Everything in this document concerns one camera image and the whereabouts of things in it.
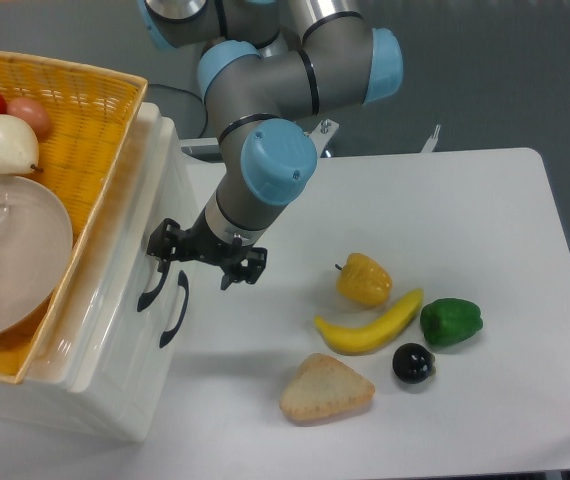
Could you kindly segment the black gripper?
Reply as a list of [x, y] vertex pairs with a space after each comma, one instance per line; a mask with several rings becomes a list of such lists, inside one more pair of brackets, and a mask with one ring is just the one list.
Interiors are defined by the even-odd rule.
[[255, 284], [267, 266], [268, 250], [244, 245], [239, 236], [227, 243], [209, 227], [192, 227], [186, 232], [180, 224], [165, 218], [151, 233], [146, 253], [158, 261], [157, 271], [169, 270], [174, 261], [199, 261], [223, 271], [220, 288], [232, 284]]

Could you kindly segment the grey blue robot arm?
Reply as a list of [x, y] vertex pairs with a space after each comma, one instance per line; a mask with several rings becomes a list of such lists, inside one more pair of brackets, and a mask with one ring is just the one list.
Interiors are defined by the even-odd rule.
[[399, 42], [369, 26], [355, 1], [290, 2], [294, 44], [275, 1], [143, 1], [139, 9], [158, 46], [206, 44], [197, 81], [226, 167], [195, 223], [164, 220], [147, 252], [162, 277], [176, 261], [199, 261], [222, 270], [223, 286], [254, 283], [267, 260], [259, 238], [320, 156], [299, 120], [395, 94]]

